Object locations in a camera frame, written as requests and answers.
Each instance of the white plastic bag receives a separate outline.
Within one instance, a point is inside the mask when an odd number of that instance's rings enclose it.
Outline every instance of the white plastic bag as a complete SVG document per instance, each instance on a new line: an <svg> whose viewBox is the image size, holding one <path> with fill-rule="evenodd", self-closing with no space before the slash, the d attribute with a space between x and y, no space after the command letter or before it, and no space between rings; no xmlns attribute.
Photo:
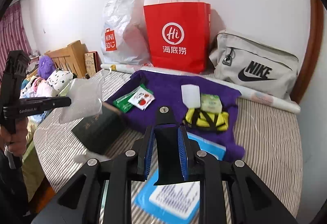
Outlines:
<svg viewBox="0 0 327 224"><path fill-rule="evenodd" d="M103 78L100 81L73 79L66 95L72 100L72 103L63 108L59 116L59 123L68 123L80 118L102 114L102 84Z"/></svg>
<svg viewBox="0 0 327 224"><path fill-rule="evenodd" d="M144 0L112 0L103 11L101 49L105 63L143 65L150 63L144 26Z"/></svg>

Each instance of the person's arm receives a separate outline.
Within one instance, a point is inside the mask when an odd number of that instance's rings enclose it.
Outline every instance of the person's arm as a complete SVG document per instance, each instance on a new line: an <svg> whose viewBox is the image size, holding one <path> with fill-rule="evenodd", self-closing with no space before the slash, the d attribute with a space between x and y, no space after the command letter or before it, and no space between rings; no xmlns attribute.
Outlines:
<svg viewBox="0 0 327 224"><path fill-rule="evenodd" d="M9 145L9 151L16 157L20 157L26 150L28 119L24 118L16 122L16 133L11 135L3 127L0 127L0 191L5 197L7 205L20 217L28 211L28 196L22 176L22 169L9 168L9 162L4 155L4 145Z"/></svg>

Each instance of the black sleeve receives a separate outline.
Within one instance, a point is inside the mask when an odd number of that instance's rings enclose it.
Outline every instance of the black sleeve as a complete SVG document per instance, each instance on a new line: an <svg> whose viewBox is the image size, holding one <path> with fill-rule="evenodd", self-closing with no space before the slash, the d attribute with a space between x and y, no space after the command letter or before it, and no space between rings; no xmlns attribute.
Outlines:
<svg viewBox="0 0 327 224"><path fill-rule="evenodd" d="M11 219L11 222L6 223L16 223L15 219L22 219L28 212L28 196L22 169L10 169L8 159L2 150L0 150L0 211L0 218L4 215Z"/></svg>

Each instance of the beige nike bag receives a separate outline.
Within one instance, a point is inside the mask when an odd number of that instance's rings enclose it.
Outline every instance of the beige nike bag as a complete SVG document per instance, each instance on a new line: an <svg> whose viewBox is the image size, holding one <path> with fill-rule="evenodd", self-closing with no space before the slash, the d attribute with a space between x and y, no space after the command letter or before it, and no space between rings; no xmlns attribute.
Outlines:
<svg viewBox="0 0 327 224"><path fill-rule="evenodd" d="M295 55L227 30L217 35L217 47L215 55L210 55L216 78L288 98L297 78Z"/></svg>

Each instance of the yellow and black bag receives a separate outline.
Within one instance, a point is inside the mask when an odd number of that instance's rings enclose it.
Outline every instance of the yellow and black bag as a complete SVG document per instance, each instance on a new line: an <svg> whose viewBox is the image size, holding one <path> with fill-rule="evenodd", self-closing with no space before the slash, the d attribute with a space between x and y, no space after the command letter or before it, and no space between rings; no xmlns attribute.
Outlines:
<svg viewBox="0 0 327 224"><path fill-rule="evenodd" d="M228 112L214 114L200 109L189 109L183 124L204 131L224 132L228 129Z"/></svg>

